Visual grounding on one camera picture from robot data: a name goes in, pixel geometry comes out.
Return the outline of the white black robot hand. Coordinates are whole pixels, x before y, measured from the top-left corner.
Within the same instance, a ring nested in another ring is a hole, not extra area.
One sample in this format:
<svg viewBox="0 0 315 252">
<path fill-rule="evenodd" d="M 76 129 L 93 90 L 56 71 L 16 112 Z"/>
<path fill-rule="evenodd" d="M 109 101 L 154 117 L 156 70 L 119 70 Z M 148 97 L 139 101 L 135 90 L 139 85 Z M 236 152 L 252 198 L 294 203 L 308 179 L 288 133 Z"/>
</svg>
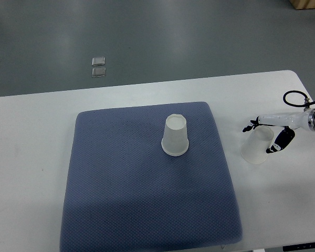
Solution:
<svg viewBox="0 0 315 252">
<path fill-rule="evenodd" d="M 315 132 L 314 117 L 315 109 L 307 109 L 304 112 L 296 113 L 259 115 L 255 120 L 250 120 L 250 124 L 243 128 L 243 132 L 254 130 L 261 125 L 283 127 L 274 143 L 266 150 L 267 154 L 275 153 L 285 149 L 290 144 L 295 137 L 294 130 L 302 128 Z"/>
</svg>

